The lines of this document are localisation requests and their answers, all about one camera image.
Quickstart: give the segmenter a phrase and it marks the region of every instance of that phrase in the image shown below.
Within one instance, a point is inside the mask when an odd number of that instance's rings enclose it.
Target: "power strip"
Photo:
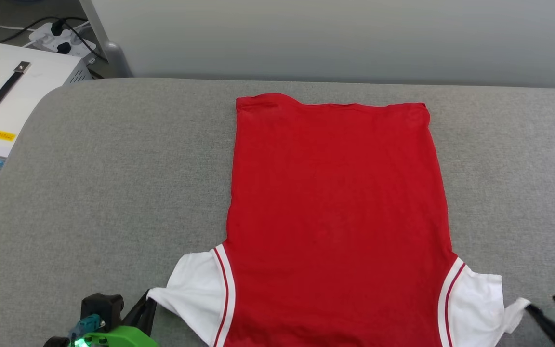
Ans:
[[[35,48],[48,52],[59,52],[61,44],[70,44],[70,52],[67,55],[73,55],[83,59],[85,65],[93,64],[95,62],[95,55],[81,42],[81,40],[70,29],[64,29],[61,35],[53,35],[51,28],[53,23],[46,23],[43,26],[29,34],[29,40],[33,41]],[[95,51],[97,46],[95,43],[84,40],[88,46]]]

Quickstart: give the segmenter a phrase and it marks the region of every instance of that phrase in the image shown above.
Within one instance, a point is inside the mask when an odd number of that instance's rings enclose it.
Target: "gray fabric surface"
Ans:
[[[183,254],[222,242],[235,99],[267,92],[426,103],[454,250],[504,277],[507,304],[524,296],[555,319],[555,90],[102,80],[44,97],[0,176],[0,346],[66,334],[94,292],[122,294],[127,311]],[[201,345],[161,308],[153,337]],[[551,344],[526,316],[499,345]]]

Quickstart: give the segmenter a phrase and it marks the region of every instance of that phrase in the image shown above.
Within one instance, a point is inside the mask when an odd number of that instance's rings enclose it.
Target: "gray partition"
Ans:
[[[555,87],[555,1],[81,2],[121,75]]]

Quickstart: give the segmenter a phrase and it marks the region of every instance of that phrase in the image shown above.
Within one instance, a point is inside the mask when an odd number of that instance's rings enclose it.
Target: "red and white shirt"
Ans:
[[[496,345],[529,302],[451,250],[429,120],[238,99],[227,239],[148,296],[216,347]]]

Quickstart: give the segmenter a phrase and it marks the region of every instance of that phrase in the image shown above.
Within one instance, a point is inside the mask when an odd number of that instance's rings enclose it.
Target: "red stripe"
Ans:
[[[213,347],[218,346],[218,338],[220,338],[220,333],[222,332],[222,327],[224,326],[224,321],[226,320],[226,310],[228,310],[228,281],[226,280],[226,270],[224,269],[224,264],[222,263],[222,258],[220,258],[220,253],[217,249],[213,249],[215,255],[218,257],[218,261],[220,262],[220,267],[222,268],[222,276],[224,276],[224,286],[226,287],[226,300],[224,301],[224,315],[222,316],[222,322],[220,323],[220,327],[218,328],[218,334],[215,336],[215,342],[213,343]]]
[[[464,266],[466,266],[466,263],[462,264],[458,273],[455,275],[455,277],[453,277],[453,281],[451,281],[451,285],[449,286],[449,290],[447,291],[447,298],[445,299],[445,325],[447,326],[447,339],[449,339],[449,347],[453,347],[453,342],[451,342],[451,333],[449,332],[449,295],[451,295],[451,289],[453,289],[453,285],[462,273]]]

